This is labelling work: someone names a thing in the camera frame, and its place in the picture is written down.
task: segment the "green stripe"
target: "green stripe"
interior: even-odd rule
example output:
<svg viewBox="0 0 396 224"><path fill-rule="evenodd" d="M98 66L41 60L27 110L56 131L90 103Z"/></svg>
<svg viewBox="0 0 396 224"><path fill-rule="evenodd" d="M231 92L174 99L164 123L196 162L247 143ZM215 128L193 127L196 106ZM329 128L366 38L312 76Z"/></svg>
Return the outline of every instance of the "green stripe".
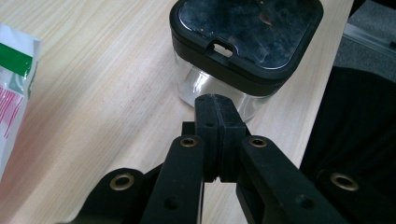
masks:
<svg viewBox="0 0 396 224"><path fill-rule="evenodd" d="M32 57L0 43L0 66L22 77L32 68Z"/></svg>

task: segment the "wooden table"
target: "wooden table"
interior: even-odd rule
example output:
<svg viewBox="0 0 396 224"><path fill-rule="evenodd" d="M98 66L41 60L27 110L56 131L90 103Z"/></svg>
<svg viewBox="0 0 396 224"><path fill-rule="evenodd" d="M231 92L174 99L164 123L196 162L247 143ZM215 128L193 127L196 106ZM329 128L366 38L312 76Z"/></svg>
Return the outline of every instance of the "wooden table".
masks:
<svg viewBox="0 0 396 224"><path fill-rule="evenodd" d="M163 162L193 109L177 96L175 0L2 0L0 22L43 40L20 135L0 184L0 223L73 219L106 173ZM291 79L247 126L299 165L352 0L322 22ZM205 186L204 223L244 223L234 184Z"/></svg>

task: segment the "black mechanical part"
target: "black mechanical part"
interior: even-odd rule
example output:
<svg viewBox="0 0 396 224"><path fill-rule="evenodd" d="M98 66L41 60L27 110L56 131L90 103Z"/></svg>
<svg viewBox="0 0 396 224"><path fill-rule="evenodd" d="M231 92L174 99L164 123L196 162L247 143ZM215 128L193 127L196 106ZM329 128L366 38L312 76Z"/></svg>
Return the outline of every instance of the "black mechanical part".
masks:
<svg viewBox="0 0 396 224"><path fill-rule="evenodd" d="M195 110L196 121L183 123L162 165L145 175L109 173L71 223L200 223L204 183L218 176L236 183L248 223L395 223L381 218L381 209L391 215L394 205L360 180L324 172L318 188L331 205L271 140L250 135L231 100L204 95ZM355 203L371 206L350 211Z"/></svg>

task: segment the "black fabric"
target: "black fabric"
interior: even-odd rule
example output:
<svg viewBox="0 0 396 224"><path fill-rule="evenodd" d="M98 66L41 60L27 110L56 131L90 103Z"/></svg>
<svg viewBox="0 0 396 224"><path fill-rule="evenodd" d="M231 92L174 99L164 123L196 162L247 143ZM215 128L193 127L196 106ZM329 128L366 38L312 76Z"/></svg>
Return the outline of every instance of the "black fabric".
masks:
<svg viewBox="0 0 396 224"><path fill-rule="evenodd" d="M334 67L301 171L343 170L396 202L396 84L372 73Z"/></svg>

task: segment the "packaging bag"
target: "packaging bag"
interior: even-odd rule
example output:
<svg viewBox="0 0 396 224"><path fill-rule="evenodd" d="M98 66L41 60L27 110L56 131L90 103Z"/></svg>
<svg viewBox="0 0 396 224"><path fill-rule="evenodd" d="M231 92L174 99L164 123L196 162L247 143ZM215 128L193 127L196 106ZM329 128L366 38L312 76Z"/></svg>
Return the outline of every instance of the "packaging bag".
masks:
<svg viewBox="0 0 396 224"><path fill-rule="evenodd" d="M0 180L21 126L41 41L0 23Z"/></svg>

